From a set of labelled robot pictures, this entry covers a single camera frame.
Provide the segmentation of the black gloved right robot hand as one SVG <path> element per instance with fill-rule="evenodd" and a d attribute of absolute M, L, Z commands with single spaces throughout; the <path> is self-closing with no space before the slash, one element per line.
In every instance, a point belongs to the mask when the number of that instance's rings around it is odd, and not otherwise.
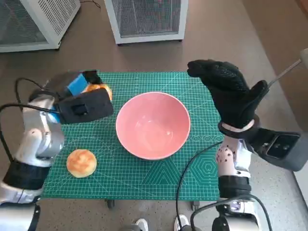
<path fill-rule="evenodd" d="M 250 88 L 235 65 L 214 60 L 194 60 L 187 64 L 187 73 L 200 78 L 212 96 L 221 121 L 242 129 L 254 118 L 255 110 L 267 94 L 266 81 Z"/>

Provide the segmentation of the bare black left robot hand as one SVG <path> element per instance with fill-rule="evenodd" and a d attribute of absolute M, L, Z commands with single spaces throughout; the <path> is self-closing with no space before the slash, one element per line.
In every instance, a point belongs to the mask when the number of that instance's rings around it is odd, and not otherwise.
<path fill-rule="evenodd" d="M 76 96 L 83 92 L 89 84 L 102 84 L 97 70 L 70 71 L 60 76 L 56 85 L 60 97 Z"/>

